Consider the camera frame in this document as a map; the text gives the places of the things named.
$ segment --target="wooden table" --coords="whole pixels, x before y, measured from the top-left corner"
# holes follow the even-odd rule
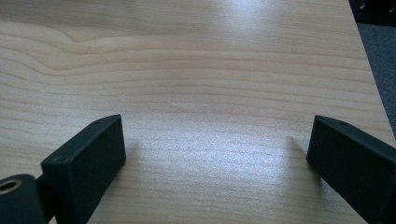
[[[305,161],[316,114],[395,143],[346,0],[6,0],[0,21],[0,178],[120,113],[91,223],[364,223]]]

